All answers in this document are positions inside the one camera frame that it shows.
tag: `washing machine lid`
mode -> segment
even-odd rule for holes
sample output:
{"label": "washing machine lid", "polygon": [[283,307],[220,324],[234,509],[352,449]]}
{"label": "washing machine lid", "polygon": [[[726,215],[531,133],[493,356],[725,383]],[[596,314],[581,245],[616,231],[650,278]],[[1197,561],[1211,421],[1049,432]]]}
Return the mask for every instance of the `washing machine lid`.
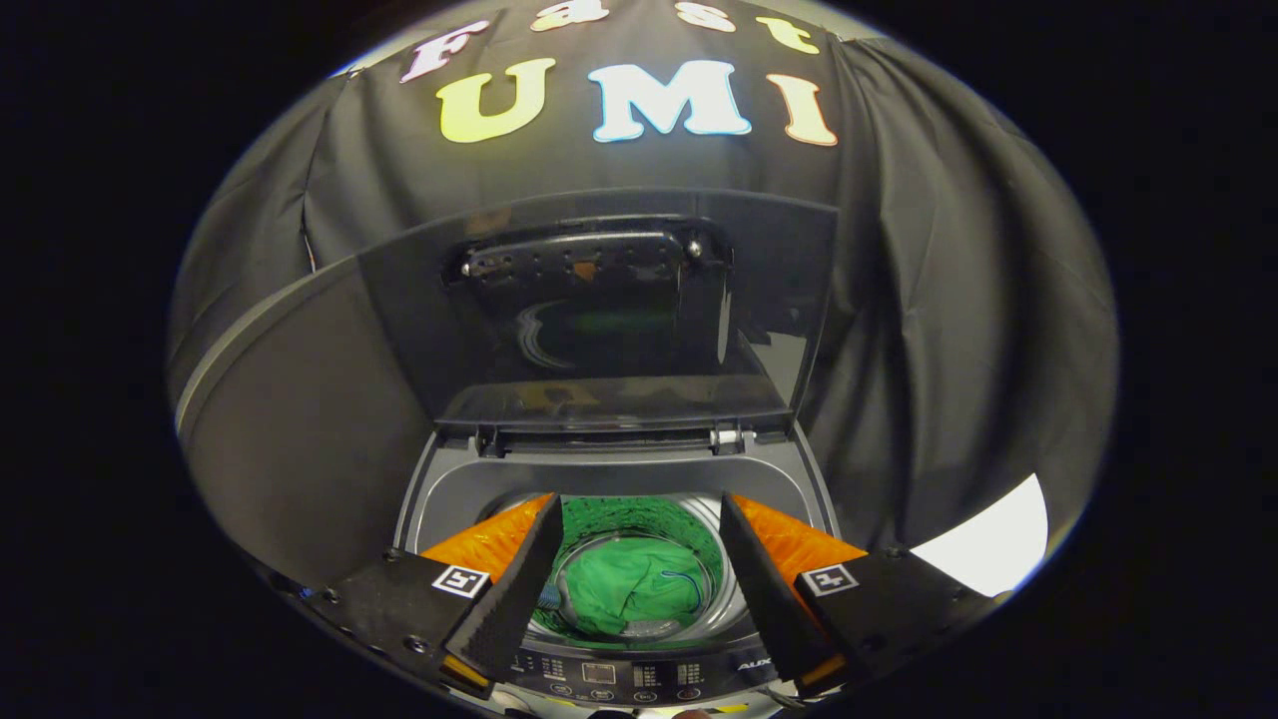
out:
{"label": "washing machine lid", "polygon": [[836,223],[762,194],[585,192],[431,222],[360,264],[443,428],[789,429]]}

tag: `green garment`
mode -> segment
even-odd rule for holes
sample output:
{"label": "green garment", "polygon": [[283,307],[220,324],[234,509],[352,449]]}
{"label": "green garment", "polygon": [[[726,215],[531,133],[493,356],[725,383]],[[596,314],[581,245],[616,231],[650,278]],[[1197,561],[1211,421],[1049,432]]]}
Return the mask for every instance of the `green garment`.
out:
{"label": "green garment", "polygon": [[686,627],[703,608],[707,587],[688,548],[626,538],[588,549],[565,570],[579,630],[620,635],[630,622],[675,619]]}

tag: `white letter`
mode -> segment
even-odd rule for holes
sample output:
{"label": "white letter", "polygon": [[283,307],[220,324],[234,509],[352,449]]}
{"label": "white letter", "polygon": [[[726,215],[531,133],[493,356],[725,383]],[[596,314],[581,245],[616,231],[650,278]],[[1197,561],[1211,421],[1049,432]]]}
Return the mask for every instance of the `white letter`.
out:
{"label": "white letter", "polygon": [[708,27],[720,32],[736,32],[736,26],[727,19],[727,13],[718,8],[709,8],[700,3],[675,3],[679,10],[679,19],[688,24]]}
{"label": "white letter", "polygon": [[602,20],[606,17],[608,11],[599,0],[569,0],[537,13],[537,19],[528,27],[533,32],[544,32],[566,24]]}
{"label": "white letter", "polygon": [[449,55],[456,55],[463,47],[466,46],[466,41],[470,40],[472,34],[483,32],[487,28],[488,20],[479,20],[477,23],[470,23],[464,28],[455,29],[447,34],[441,34],[428,42],[423,42],[415,50],[417,59],[413,60],[413,66],[409,68],[408,74],[400,78],[400,83],[419,78],[431,70],[437,70],[443,65],[447,65],[449,60],[443,56],[445,52]]}
{"label": "white letter", "polygon": [[695,134],[745,134],[750,123],[736,110],[727,75],[735,68],[716,60],[689,60],[670,84],[661,84],[638,65],[610,65],[587,75],[603,92],[603,124],[594,130],[598,142],[634,139],[643,125],[630,114],[638,107],[662,134],[675,129],[684,105],[693,111],[684,128]]}

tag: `white light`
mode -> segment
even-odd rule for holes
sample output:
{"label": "white light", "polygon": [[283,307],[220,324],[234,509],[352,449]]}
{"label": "white light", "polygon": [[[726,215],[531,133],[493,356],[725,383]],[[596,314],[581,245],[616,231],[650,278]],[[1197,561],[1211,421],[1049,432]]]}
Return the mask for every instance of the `white light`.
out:
{"label": "white light", "polygon": [[1038,476],[911,552],[985,596],[1016,589],[1047,554],[1047,503]]}

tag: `washing machine drum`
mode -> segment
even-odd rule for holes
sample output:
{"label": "washing machine drum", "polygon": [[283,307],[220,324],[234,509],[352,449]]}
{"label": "washing machine drum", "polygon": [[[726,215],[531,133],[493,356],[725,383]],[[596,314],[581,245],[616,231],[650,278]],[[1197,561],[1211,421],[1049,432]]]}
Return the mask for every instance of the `washing machine drum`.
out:
{"label": "washing machine drum", "polygon": [[717,527],[665,498],[575,498],[533,627],[585,640],[705,636],[730,596]]}

